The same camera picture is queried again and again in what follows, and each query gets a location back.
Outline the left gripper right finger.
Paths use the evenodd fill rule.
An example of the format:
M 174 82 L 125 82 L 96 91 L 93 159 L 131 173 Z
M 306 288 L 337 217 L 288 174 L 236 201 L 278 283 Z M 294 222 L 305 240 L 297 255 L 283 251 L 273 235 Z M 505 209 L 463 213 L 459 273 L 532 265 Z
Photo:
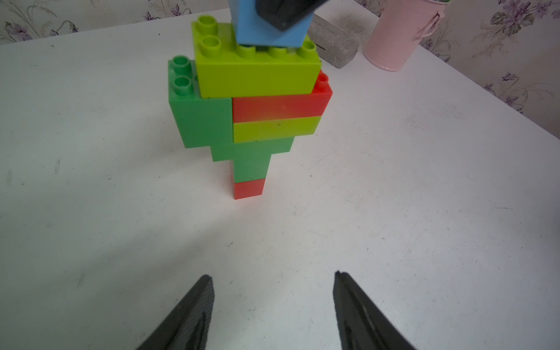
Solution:
M 346 272 L 333 288 L 341 346 L 345 350 L 415 350 Z

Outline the lime long lego brick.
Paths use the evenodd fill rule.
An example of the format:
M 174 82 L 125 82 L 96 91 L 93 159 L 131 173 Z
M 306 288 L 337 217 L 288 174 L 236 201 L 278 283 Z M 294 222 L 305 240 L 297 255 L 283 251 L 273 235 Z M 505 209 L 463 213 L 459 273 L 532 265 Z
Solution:
M 322 117 L 265 120 L 233 124 L 233 142 L 269 141 L 313 135 Z
M 233 25 L 202 15 L 191 23 L 195 67 L 205 99 L 289 96 L 312 92 L 322 68 L 316 45 L 241 45 Z

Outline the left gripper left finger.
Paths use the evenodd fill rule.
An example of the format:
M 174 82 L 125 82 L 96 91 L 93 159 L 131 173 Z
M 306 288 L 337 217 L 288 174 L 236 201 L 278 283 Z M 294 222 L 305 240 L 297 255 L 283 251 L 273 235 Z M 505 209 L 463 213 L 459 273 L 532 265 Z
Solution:
M 138 350 L 205 350 L 213 306 L 213 280 L 203 275 Z

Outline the small red lego brick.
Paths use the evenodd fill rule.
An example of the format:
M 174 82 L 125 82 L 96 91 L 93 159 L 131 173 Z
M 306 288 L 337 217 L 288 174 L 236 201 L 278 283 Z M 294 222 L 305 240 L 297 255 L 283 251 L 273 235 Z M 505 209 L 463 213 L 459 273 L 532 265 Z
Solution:
M 235 200 L 262 195 L 265 179 L 233 183 L 233 197 Z

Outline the small green lego brick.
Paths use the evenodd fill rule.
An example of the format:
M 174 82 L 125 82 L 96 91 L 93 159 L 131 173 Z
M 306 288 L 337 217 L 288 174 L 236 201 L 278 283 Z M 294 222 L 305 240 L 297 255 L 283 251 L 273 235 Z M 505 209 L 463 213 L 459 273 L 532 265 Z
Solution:
M 169 104 L 186 148 L 233 142 L 232 99 L 201 96 L 195 61 L 177 55 L 168 61 Z
M 265 179 L 270 162 L 271 155 L 260 155 L 232 160 L 230 165 L 233 182 L 241 183 Z

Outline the red long lego brick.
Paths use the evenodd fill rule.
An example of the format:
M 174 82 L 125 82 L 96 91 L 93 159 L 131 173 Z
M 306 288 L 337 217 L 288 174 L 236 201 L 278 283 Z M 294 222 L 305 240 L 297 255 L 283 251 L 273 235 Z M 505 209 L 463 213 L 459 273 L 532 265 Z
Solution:
M 233 98 L 233 122 L 320 117 L 332 97 L 328 76 L 321 71 L 309 94 Z

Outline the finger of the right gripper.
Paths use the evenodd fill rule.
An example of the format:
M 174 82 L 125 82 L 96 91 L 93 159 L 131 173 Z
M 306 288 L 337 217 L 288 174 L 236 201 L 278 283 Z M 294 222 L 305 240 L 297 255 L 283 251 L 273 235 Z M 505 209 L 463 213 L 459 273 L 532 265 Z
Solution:
M 326 3 L 327 0 L 257 0 L 257 14 L 280 31 L 286 31 Z

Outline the green long lego brick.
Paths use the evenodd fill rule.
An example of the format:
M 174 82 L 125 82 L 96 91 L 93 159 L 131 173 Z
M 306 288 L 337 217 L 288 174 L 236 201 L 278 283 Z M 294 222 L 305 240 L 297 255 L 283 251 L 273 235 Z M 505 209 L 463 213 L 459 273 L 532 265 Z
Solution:
M 295 138 L 291 137 L 211 146 L 211 157 L 214 162 L 218 162 L 288 153 L 292 148 L 294 140 Z

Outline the lime long lego brick front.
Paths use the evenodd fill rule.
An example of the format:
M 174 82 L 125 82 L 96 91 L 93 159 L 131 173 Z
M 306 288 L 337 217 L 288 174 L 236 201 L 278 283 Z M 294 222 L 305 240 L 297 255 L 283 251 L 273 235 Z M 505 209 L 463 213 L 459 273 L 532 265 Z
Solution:
M 265 120 L 233 124 L 233 142 L 269 141 L 313 135 L 322 117 Z

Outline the small blue lego brick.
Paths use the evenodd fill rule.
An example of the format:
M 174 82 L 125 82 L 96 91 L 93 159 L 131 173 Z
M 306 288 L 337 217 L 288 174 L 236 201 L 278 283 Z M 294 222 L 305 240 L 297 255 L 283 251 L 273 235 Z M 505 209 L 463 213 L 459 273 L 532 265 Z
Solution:
M 282 32 L 258 15 L 255 0 L 229 0 L 228 4 L 236 42 L 240 45 L 299 48 L 314 16 L 310 14 Z

